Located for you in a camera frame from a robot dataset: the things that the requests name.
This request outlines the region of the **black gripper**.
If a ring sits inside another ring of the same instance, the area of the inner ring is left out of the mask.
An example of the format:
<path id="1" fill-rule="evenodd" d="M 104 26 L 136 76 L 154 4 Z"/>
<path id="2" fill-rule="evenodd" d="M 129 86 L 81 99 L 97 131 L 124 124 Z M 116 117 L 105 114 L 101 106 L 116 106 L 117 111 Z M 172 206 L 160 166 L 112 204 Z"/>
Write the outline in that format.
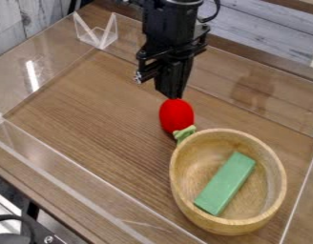
<path id="1" fill-rule="evenodd" d="M 196 26 L 196 36 L 188 44 L 165 47 L 145 42 L 136 53 L 138 84 L 153 80 L 154 90 L 169 99 L 181 98 L 191 73 L 193 58 L 205 51 L 207 25 Z"/>

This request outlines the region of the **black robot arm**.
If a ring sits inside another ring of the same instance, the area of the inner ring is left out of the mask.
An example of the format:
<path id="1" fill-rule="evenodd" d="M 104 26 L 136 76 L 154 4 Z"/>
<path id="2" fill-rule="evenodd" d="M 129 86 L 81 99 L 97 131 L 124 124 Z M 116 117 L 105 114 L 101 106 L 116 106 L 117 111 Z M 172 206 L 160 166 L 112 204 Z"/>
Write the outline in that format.
<path id="1" fill-rule="evenodd" d="M 168 99 L 183 96 L 195 56 L 205 51 L 207 22 L 220 11 L 220 0 L 211 16 L 197 17 L 203 0 L 129 0 L 142 9 L 144 44 L 136 53 L 138 84 L 153 80 L 154 90 Z"/>

